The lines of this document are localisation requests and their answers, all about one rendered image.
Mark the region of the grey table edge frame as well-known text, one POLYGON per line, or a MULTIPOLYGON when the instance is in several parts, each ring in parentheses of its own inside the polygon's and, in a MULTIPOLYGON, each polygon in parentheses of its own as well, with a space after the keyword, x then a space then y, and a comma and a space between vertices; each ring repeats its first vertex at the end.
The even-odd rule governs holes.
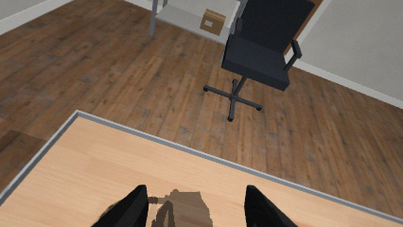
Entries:
POLYGON ((387 220, 399 223, 403 225, 403 219, 401 218, 396 218, 381 212, 378 212, 376 210, 355 204, 353 202, 350 201, 346 201, 328 194, 325 194, 323 192, 299 185, 297 183, 292 183, 277 177, 274 177, 272 175, 263 173, 261 171, 246 167, 246 166, 242 166, 224 159, 221 159, 219 157, 192 149, 192 148, 188 148, 186 146, 168 141, 166 139, 142 132, 142 131, 138 131, 120 124, 117 124, 113 121, 89 114, 89 113, 85 113, 79 110, 75 110, 75 112, 65 121, 65 123, 57 130, 57 132, 47 141, 47 143, 39 150, 39 152, 29 161, 29 163, 21 170, 21 172, 12 180, 12 182, 4 189, 4 191, 0 194, 0 206, 5 202, 5 200, 10 196, 10 194, 16 189, 16 187, 23 181, 23 179, 28 175, 28 173, 34 168, 35 165, 37 165, 41 159, 46 155, 46 153, 53 147, 53 145, 59 140, 59 138, 64 134, 64 132, 71 126, 71 124, 77 119, 77 117, 82 117, 94 122, 97 122, 99 124, 120 130, 120 131, 124 131, 145 139, 148 139, 150 141, 171 147, 171 148, 175 148, 199 157, 202 157, 204 159, 225 165, 225 166, 229 166, 232 167, 234 169, 255 175, 257 177, 275 182, 275 183, 280 183, 282 185, 306 192, 308 194, 329 200, 329 201, 334 201, 336 203, 360 210, 362 212, 380 217, 380 218, 385 218, 387 220))

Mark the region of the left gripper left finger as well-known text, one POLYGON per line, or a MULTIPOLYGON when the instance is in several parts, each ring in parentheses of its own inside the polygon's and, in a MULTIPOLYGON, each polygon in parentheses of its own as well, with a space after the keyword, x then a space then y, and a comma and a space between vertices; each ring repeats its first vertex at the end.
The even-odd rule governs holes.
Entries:
POLYGON ((147 187, 140 184, 91 227, 146 227, 148 211, 147 187))

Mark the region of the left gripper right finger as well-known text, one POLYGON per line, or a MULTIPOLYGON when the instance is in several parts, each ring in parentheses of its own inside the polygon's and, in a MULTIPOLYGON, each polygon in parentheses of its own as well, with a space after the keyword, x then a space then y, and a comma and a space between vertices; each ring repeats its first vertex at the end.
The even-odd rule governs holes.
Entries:
POLYGON ((298 227, 251 184, 246 187, 244 211, 247 227, 298 227))

